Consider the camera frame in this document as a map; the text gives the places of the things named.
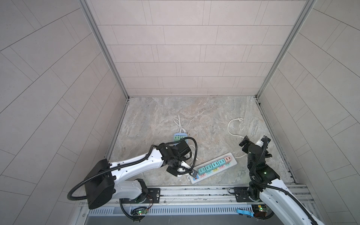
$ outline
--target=side wall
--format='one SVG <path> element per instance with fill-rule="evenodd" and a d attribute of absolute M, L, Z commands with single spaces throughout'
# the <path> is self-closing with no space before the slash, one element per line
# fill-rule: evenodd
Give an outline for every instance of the side wall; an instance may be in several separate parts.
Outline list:
<path fill-rule="evenodd" d="M 87 2 L 130 96 L 255 95 L 305 3 Z"/>
<path fill-rule="evenodd" d="M 0 1 L 0 224 L 65 224 L 124 103 L 76 0 Z"/>
<path fill-rule="evenodd" d="M 326 224 L 360 224 L 360 3 L 318 0 L 260 103 Z"/>

